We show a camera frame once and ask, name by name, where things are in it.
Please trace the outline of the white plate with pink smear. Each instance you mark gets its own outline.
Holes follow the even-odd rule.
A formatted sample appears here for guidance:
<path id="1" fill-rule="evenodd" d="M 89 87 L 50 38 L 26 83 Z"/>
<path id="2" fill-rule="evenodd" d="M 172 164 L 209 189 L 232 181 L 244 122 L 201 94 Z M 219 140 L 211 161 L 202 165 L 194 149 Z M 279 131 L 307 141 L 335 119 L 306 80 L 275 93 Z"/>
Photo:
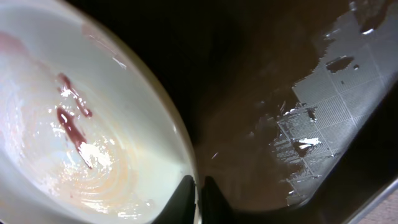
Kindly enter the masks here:
<path id="1" fill-rule="evenodd" d="M 153 223 L 198 177 L 174 104 L 63 1 L 1 2 L 1 222 Z"/>

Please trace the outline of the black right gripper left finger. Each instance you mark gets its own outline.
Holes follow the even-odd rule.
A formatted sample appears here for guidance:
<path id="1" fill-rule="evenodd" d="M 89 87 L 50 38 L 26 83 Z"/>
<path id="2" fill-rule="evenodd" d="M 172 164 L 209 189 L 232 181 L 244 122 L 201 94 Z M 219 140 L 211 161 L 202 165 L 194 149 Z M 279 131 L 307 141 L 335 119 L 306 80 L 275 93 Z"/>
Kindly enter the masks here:
<path id="1" fill-rule="evenodd" d="M 183 177 L 164 209 L 152 224 L 193 224 L 196 185 L 192 176 Z"/>

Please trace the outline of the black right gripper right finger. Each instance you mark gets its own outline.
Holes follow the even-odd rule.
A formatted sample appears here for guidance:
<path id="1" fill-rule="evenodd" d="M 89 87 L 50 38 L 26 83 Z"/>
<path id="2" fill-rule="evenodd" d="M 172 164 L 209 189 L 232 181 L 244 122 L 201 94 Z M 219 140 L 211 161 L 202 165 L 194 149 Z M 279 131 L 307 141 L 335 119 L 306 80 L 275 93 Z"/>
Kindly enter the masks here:
<path id="1" fill-rule="evenodd" d="M 218 188 L 214 178 L 205 177 L 201 190 L 202 218 L 204 224 L 237 224 L 233 209 Z"/>

